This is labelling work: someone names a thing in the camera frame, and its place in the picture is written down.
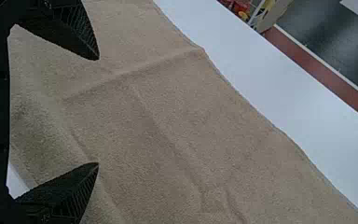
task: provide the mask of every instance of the yellow object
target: yellow object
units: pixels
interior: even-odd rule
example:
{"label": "yellow object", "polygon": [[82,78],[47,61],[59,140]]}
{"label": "yellow object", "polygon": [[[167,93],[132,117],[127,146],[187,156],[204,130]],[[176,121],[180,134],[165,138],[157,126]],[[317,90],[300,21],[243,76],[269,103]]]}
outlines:
{"label": "yellow object", "polygon": [[248,14],[246,14],[246,12],[240,11],[238,12],[238,15],[241,17],[241,19],[243,19],[244,21],[249,19]]}
{"label": "yellow object", "polygon": [[263,8],[265,8],[266,10],[270,10],[272,9],[272,7],[274,7],[276,3],[276,0],[267,0],[264,5],[263,5]]}

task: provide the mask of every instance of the floor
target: floor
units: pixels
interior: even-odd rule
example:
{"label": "floor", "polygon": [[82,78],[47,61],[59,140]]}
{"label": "floor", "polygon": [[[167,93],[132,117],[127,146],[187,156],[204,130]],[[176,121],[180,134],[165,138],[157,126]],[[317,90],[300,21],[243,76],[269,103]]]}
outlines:
{"label": "floor", "polygon": [[358,86],[358,15],[340,0],[295,0],[278,24]]}
{"label": "floor", "polygon": [[[358,112],[213,0],[155,0],[232,86],[358,206]],[[13,194],[25,189],[9,167]]]}
{"label": "floor", "polygon": [[311,76],[325,85],[328,90],[358,112],[358,86],[299,43],[280,26],[275,25],[267,30],[263,36],[268,42],[278,48]]}

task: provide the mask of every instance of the white surface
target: white surface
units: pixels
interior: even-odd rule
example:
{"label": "white surface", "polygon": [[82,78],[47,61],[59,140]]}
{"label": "white surface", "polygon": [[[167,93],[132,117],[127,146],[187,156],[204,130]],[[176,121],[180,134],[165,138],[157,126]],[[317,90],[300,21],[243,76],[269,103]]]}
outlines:
{"label": "white surface", "polygon": [[342,0],[339,3],[358,15],[358,0]]}
{"label": "white surface", "polygon": [[7,187],[13,198],[17,198],[29,190],[11,164],[7,169]]}
{"label": "white surface", "polygon": [[155,1],[205,48],[231,84],[358,206],[358,113],[216,1]]}

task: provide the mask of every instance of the beige towel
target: beige towel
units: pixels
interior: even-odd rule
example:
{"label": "beige towel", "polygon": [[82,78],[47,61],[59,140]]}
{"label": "beige towel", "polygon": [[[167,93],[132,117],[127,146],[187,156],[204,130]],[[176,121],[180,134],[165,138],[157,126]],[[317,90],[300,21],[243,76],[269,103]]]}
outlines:
{"label": "beige towel", "polygon": [[85,7],[98,62],[12,30],[10,156],[30,187],[98,161],[83,223],[358,224],[151,0]]}

